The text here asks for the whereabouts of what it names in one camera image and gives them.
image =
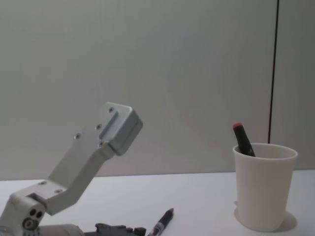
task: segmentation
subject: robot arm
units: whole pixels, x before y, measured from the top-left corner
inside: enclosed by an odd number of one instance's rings
[[[0,218],[0,230],[34,235],[44,213],[75,204],[102,164],[123,155],[143,123],[128,106],[106,103],[96,119],[74,136],[73,144],[47,180],[13,193]]]

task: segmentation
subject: white wall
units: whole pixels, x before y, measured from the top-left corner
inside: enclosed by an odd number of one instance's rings
[[[234,170],[268,134],[276,1],[0,1],[0,179],[45,178],[105,101],[145,127],[105,175]]]
[[[315,1],[281,0],[271,142],[299,153],[297,169],[315,168]]]

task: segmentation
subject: red marker cap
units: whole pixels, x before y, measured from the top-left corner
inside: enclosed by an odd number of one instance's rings
[[[235,124],[233,125],[233,129],[235,129],[235,128],[237,128],[237,127],[240,127],[240,126],[242,126],[242,123],[235,123]]]

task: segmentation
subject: black pen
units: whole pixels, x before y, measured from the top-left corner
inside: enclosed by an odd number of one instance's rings
[[[236,123],[233,125],[233,130],[238,142],[238,148],[240,152],[247,156],[255,156],[252,145],[245,133],[245,129],[242,123]]]
[[[148,234],[148,236],[159,236],[165,230],[168,223],[171,221],[174,215],[174,208],[168,210],[164,216],[157,222],[152,231]]]

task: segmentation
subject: white cup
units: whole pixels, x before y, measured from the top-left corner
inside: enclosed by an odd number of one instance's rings
[[[255,231],[271,232],[284,220],[297,152],[273,144],[252,144],[256,157],[235,156],[240,221]]]

